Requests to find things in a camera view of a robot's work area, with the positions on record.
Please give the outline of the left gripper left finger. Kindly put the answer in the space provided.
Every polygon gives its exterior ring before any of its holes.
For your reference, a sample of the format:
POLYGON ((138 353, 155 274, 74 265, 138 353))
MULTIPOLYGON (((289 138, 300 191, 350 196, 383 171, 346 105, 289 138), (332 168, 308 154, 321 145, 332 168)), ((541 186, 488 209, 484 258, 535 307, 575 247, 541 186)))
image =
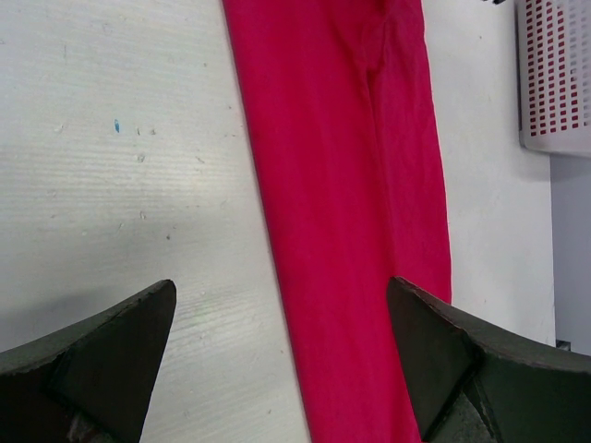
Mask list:
POLYGON ((170 280, 1 354, 4 442, 138 442, 176 306, 170 280))

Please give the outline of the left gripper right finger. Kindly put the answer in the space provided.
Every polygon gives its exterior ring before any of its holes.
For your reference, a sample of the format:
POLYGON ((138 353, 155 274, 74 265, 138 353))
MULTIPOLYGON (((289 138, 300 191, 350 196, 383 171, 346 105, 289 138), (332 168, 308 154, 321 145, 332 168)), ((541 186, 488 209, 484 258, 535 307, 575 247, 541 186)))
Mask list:
POLYGON ((589 356, 516 335, 400 277, 387 301, 422 441, 589 441, 589 356))

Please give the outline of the bright red t shirt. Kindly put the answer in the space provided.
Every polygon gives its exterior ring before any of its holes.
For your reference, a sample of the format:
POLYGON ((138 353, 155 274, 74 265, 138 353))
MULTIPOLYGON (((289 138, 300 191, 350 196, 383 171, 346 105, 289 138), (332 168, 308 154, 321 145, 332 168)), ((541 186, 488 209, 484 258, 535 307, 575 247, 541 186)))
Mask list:
POLYGON ((422 5, 223 8, 310 436, 417 442, 388 281, 452 297, 422 5))

